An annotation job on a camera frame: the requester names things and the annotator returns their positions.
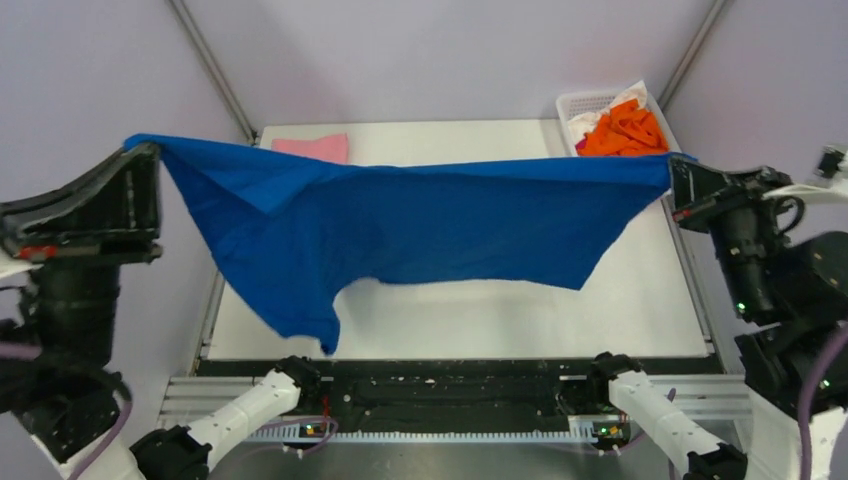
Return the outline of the blue panda print t-shirt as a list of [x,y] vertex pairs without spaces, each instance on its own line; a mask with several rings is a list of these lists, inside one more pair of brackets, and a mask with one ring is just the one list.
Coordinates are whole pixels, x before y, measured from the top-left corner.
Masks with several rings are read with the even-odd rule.
[[661,196],[667,158],[338,165],[138,134],[233,292],[328,354],[704,348]]

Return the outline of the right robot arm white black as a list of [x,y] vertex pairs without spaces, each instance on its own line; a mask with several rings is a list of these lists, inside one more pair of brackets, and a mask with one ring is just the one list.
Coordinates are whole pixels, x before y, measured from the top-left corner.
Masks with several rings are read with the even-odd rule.
[[703,430],[642,366],[602,353],[589,404],[635,421],[685,479],[826,479],[847,419],[847,235],[792,243],[778,218],[847,198],[847,151],[828,146],[810,184],[770,167],[727,172],[680,154],[669,159],[672,217],[708,234],[736,315],[757,331],[735,342],[752,412],[739,450]]

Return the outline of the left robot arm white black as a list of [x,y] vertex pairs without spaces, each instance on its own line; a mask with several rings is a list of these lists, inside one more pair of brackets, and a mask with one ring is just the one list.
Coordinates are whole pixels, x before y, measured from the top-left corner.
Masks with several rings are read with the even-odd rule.
[[120,270],[162,255],[161,153],[122,148],[65,186],[1,206],[1,253],[28,281],[1,323],[1,409],[65,479],[205,479],[274,418],[319,404],[321,376],[290,356],[187,425],[119,440],[133,396],[112,357]]

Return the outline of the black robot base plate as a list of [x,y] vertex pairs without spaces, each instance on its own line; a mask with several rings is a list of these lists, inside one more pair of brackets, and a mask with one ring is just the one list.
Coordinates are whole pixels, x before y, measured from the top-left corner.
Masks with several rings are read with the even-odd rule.
[[564,432],[576,415],[618,412],[585,381],[588,359],[315,360],[318,390],[296,408],[343,433]]

